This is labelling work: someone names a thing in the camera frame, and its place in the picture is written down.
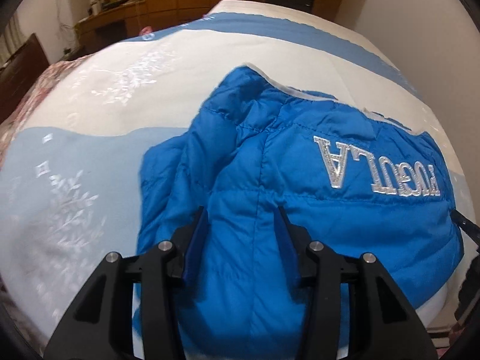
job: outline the silver lettering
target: silver lettering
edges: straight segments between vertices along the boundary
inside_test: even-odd
[[[382,181],[380,180],[380,175],[378,174],[378,169],[375,164],[375,156],[373,155],[373,153],[370,153],[369,151],[363,150],[354,145],[350,145],[350,152],[352,153],[354,161],[360,161],[361,155],[366,157],[368,161],[368,167],[370,168],[371,178],[373,180],[371,190],[377,193],[387,193],[387,188],[383,186]]]
[[[397,194],[397,189],[393,187],[392,180],[390,179],[390,175],[388,174],[388,171],[387,171],[387,168],[386,168],[385,164],[390,165],[395,178],[398,180],[400,178],[400,175],[398,174],[397,167],[393,164],[392,161],[390,161],[390,159],[388,157],[385,157],[384,155],[381,156],[378,159],[378,163],[380,164],[380,168],[381,168],[382,173],[383,173],[383,178],[385,179],[385,184],[387,185],[385,187],[385,193],[387,195],[396,195]]]
[[[320,148],[328,178],[330,179],[330,185],[332,188],[342,188],[349,145],[336,142],[337,149],[340,149],[340,154],[331,154],[330,141],[328,139],[313,136],[313,141],[316,142]]]
[[[417,161],[414,165],[415,167],[415,178],[417,180],[416,183],[419,183],[421,186],[421,192],[423,196],[430,195],[430,178],[428,177],[427,171],[423,163]]]
[[[428,165],[430,171],[430,194],[434,196],[440,196],[440,188],[438,188],[437,178],[435,177],[434,166]]]
[[[417,180],[417,177],[415,175],[415,171],[413,170],[412,166],[407,163],[407,162],[402,162],[397,165],[398,168],[398,174],[400,175],[400,179],[402,187],[405,189],[406,194],[402,196],[420,196],[422,194],[422,186]],[[408,169],[410,176],[408,176],[405,173],[405,169]],[[409,181],[412,181],[415,183],[415,189],[413,190],[410,188],[410,185],[408,185]]]

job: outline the white wall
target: white wall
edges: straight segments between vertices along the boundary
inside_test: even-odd
[[[68,0],[59,0],[60,21],[73,25]],[[63,49],[74,45],[72,30],[61,28],[57,17],[57,0],[23,0],[17,9],[18,22],[23,34],[28,37],[36,33],[50,63],[63,56]]]
[[[36,33],[49,62],[57,62],[63,56],[64,48],[75,47],[73,27],[80,19],[88,16],[89,2],[90,0],[23,0],[17,9],[20,29],[27,37]]]
[[[343,0],[335,20],[368,38],[436,114],[480,218],[480,33],[459,0]]]

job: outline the curtain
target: curtain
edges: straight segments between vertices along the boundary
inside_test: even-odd
[[[26,41],[20,30],[17,13],[15,12],[0,35],[0,66],[3,65],[12,54],[17,51]]]

